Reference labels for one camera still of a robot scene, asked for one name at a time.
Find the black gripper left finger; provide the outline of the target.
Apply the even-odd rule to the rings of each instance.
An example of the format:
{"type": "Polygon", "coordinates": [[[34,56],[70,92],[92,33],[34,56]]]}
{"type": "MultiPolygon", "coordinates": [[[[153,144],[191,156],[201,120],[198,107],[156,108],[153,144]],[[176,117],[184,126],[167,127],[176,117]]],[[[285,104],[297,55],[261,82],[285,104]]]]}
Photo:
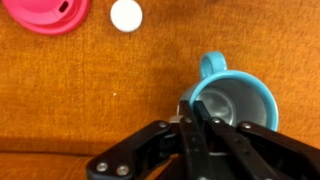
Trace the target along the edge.
{"type": "Polygon", "coordinates": [[[202,132],[186,100],[179,102],[180,131],[189,180],[213,180],[209,152],[202,132]]]}

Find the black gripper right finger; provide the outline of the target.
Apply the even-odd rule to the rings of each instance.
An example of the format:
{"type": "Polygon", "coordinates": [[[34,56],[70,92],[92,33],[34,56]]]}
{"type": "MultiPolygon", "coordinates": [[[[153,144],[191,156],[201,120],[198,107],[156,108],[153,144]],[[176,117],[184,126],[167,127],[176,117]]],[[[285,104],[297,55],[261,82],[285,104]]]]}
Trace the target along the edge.
{"type": "Polygon", "coordinates": [[[221,118],[211,117],[202,101],[195,102],[197,116],[218,180],[257,180],[255,150],[249,141],[221,118]]]}

